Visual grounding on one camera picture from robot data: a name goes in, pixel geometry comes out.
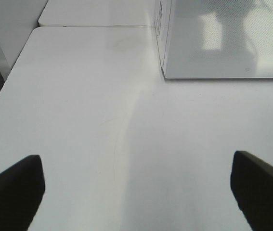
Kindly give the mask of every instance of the white wall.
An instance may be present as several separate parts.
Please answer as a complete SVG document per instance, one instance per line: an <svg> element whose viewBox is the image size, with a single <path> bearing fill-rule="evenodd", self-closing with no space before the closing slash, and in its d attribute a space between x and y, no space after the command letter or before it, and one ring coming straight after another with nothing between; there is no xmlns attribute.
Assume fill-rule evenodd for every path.
<svg viewBox="0 0 273 231"><path fill-rule="evenodd" d="M0 0L0 72L8 77L47 0Z"/></svg>

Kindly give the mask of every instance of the white tabletop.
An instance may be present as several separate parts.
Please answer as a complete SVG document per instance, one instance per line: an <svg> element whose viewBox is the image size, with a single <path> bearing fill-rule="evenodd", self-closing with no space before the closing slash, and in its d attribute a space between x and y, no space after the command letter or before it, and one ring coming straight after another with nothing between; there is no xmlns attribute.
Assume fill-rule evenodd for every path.
<svg viewBox="0 0 273 231"><path fill-rule="evenodd" d="M154 0L49 0L41 26L153 26Z"/></svg>
<svg viewBox="0 0 273 231"><path fill-rule="evenodd" d="M273 165L273 81L165 81L151 30L33 31L0 93L0 172L43 163L29 230L251 230L232 159Z"/></svg>

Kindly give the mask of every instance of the black object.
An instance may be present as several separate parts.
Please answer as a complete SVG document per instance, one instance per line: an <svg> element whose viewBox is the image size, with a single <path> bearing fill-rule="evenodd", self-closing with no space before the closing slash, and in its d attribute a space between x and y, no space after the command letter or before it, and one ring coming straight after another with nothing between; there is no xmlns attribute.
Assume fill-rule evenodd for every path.
<svg viewBox="0 0 273 231"><path fill-rule="evenodd" d="M26 231L44 191L38 155L30 155L0 173L0 231Z"/></svg>
<svg viewBox="0 0 273 231"><path fill-rule="evenodd" d="M234 154L231 188L254 231L273 231L273 166L248 152Z"/></svg>

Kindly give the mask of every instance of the white box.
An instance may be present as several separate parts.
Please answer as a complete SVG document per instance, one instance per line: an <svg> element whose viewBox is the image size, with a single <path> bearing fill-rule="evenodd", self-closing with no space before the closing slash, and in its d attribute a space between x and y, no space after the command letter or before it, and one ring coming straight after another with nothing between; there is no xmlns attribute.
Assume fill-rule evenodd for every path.
<svg viewBox="0 0 273 231"><path fill-rule="evenodd" d="M156 0L165 78L273 78L273 0Z"/></svg>

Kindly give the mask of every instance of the white surface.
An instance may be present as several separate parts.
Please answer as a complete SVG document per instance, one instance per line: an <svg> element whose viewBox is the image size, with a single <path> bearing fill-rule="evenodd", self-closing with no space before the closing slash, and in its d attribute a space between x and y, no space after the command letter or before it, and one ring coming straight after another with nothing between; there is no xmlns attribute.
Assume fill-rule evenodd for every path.
<svg viewBox="0 0 273 231"><path fill-rule="evenodd" d="M151 30L33 31L0 93L0 172L43 162L29 230L251 230L232 159L273 165L273 81L165 82Z"/></svg>
<svg viewBox="0 0 273 231"><path fill-rule="evenodd" d="M0 0L0 71L13 67L47 0Z"/></svg>
<svg viewBox="0 0 273 231"><path fill-rule="evenodd" d="M159 42L161 54L168 49L167 78L273 77L273 0L264 1L267 8L260 1L165 1L172 16Z"/></svg>
<svg viewBox="0 0 273 231"><path fill-rule="evenodd" d="M41 26L153 26L154 0L49 0Z"/></svg>

